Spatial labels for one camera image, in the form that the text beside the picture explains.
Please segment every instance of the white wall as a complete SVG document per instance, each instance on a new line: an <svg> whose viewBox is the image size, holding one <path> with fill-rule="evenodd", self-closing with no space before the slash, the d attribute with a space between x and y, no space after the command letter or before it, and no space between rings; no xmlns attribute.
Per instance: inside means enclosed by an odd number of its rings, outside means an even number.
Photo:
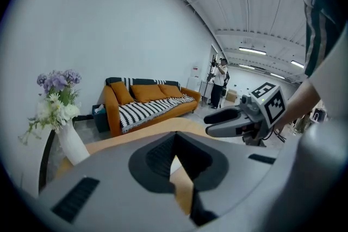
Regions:
<svg viewBox="0 0 348 232"><path fill-rule="evenodd" d="M191 66L206 71L217 45L182 0L15 0L0 48L1 156L14 182L38 194L49 130L29 146L17 137L35 113L40 73L73 68L82 75L82 114L101 99L108 77L177 80Z"/></svg>
<svg viewBox="0 0 348 232"><path fill-rule="evenodd" d="M230 79L227 84L227 89L236 90L239 98L242 95L248 94L248 92L251 92L252 90L261 86L265 82L280 85L285 100L289 99L297 90L297 86L283 82L279 78L267 77L263 74L241 70L236 67L228 67L228 72Z"/></svg>

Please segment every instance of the white vase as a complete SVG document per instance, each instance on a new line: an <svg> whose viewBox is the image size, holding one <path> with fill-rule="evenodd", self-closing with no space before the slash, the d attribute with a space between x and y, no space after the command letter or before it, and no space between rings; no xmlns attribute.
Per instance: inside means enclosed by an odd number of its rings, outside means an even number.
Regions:
<svg viewBox="0 0 348 232"><path fill-rule="evenodd" d="M75 131L71 120L62 126L57 134L64 154L73 165L89 157L89 153Z"/></svg>

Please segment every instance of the floor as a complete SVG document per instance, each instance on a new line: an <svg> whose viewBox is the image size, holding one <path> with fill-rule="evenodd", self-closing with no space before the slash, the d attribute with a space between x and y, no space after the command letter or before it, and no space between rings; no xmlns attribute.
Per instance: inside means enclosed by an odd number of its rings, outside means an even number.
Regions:
<svg viewBox="0 0 348 232"><path fill-rule="evenodd" d="M227 107L234 105L234 103L226 101L225 99L222 99L221 101L221 107ZM216 112L215 109L213 109L211 106L208 106L200 103L198 108L195 110L194 113L188 113L181 117L190 119L192 121L195 121L204 127L209 126L208 124L205 124L203 119L205 116L212 114ZM82 139L84 144L96 142L104 139L111 138L111 134L109 131L105 133L99 133L95 124L94 120L86 120L86 121L79 121L74 124L75 130ZM292 136L294 136L293 130L289 126L285 126L282 131L282 136L289 139ZM231 142L231 143L237 143L237 144L244 144L241 137L222 137L219 138L222 141ZM283 147L283 142L275 135L272 134L269 139L266 141L263 141L266 147L274 148L274 149L281 149ZM49 153L48 157L48 165L47 165L47 178L46 183L49 183L52 181L55 177L55 174L57 172L57 169L60 165L61 160L64 158L63 150L60 146L59 140L57 135L55 135L51 147L51 151Z"/></svg>

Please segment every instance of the trash bin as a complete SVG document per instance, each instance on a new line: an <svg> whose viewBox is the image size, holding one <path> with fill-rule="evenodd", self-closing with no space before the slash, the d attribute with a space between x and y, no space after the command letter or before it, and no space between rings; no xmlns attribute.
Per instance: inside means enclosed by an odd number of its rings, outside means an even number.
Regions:
<svg viewBox="0 0 348 232"><path fill-rule="evenodd" d="M107 111L104 108L102 111L95 113L95 109L99 108L100 104L96 104L92 106L92 115L94 122L96 123L98 132L102 133L104 131L110 130Z"/></svg>

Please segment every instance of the white ceiling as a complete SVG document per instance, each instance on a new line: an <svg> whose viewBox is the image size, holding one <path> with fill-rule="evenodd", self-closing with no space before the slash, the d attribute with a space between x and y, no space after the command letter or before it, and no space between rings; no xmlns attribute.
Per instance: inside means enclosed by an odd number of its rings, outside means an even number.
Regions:
<svg viewBox="0 0 348 232"><path fill-rule="evenodd" d="M186 0L210 29L230 65L261 67L288 78L305 79L306 19L303 0ZM241 52L239 47L266 51Z"/></svg>

